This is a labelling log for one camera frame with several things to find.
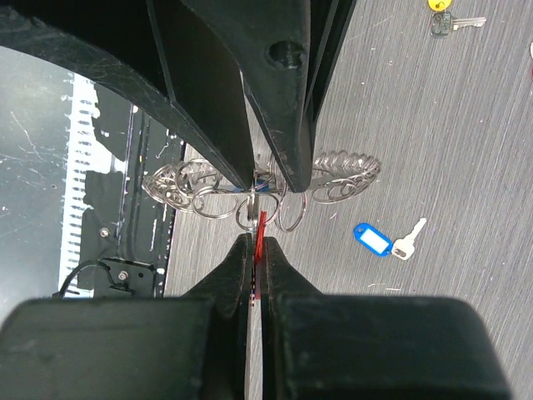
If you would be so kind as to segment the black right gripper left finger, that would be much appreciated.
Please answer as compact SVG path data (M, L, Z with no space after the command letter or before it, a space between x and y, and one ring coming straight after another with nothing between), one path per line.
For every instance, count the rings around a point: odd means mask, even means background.
M252 237L180 297L38 299L1 328L4 399L244 399Z

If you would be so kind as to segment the key with yellow tag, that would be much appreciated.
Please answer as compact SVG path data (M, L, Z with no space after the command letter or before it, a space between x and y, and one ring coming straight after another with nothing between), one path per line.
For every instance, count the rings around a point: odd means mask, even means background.
M434 38L447 38L460 28L481 28L486 24L485 17L455 17L449 10L451 1L429 0L428 6L434 13L431 16L430 33Z

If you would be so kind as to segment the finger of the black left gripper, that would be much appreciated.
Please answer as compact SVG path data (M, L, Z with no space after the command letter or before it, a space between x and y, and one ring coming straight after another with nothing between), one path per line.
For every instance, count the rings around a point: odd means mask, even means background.
M252 185L236 62L179 1L4 1L1 44L99 83L193 146L231 183Z
M316 124L353 1L187 1L237 62L245 94L295 193L311 182Z

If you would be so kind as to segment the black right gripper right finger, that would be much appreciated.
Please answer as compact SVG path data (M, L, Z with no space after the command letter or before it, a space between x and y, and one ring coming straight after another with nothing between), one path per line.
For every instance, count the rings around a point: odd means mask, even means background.
M320 292L263 245L265 399L508 399L486 326L451 297Z

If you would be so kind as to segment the black mounting base plate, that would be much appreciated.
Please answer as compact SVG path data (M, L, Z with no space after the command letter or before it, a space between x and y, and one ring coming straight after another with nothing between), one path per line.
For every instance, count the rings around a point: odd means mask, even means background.
M185 144L138 106L96 83L94 88L96 142L85 178L80 263L57 289L65 298L92 298L107 288L138 291L148 281L160 297L176 213L150 198L142 182L181 161Z

